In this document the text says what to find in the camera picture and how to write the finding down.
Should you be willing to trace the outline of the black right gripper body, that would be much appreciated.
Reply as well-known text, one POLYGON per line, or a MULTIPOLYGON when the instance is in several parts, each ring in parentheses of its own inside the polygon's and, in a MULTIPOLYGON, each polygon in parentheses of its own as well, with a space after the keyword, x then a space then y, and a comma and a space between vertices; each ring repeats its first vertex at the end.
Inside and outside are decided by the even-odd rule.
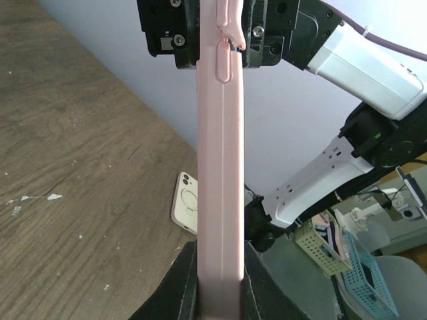
MULTIPOLYGON (((137 2, 141 30, 153 57, 173 55, 178 69, 193 69, 199 59, 200 1, 137 2)), ((246 50, 233 45, 221 27, 216 33, 242 54, 244 68, 278 64, 290 48, 299 1, 244 1, 241 31, 246 50)))

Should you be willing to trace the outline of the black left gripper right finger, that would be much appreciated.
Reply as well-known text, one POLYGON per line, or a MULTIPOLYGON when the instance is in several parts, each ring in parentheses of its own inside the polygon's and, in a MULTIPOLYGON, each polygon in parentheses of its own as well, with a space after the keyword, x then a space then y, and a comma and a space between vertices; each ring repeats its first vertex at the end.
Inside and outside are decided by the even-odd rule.
POLYGON ((244 278, 241 282, 242 319, 309 319, 280 289, 260 254, 250 242, 244 244, 244 278))

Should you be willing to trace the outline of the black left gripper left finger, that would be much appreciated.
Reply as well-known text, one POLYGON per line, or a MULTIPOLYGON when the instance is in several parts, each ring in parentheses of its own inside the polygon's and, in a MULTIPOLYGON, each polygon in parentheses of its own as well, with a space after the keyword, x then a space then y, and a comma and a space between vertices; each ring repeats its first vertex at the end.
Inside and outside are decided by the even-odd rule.
POLYGON ((130 317, 131 320, 197 319, 197 247, 186 243, 157 289, 130 317))

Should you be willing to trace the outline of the pink phone case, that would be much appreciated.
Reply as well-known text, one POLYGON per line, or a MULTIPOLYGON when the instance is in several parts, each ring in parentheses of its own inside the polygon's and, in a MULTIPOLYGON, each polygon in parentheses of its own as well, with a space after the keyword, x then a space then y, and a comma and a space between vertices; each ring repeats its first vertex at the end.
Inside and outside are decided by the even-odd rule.
POLYGON ((244 50, 241 1, 200 3, 197 277, 201 319, 239 319, 244 278, 244 50))

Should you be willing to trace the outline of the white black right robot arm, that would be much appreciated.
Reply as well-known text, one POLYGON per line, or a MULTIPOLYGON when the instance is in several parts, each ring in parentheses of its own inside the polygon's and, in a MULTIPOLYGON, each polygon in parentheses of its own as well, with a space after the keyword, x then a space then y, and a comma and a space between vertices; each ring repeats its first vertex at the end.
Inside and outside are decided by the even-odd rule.
POLYGON ((425 55, 370 34, 323 1, 138 1, 149 53, 197 71, 198 249, 265 251, 298 221, 357 194, 426 150, 426 83, 386 54, 425 55), (243 70, 323 77, 360 104, 322 154, 243 203, 243 70))

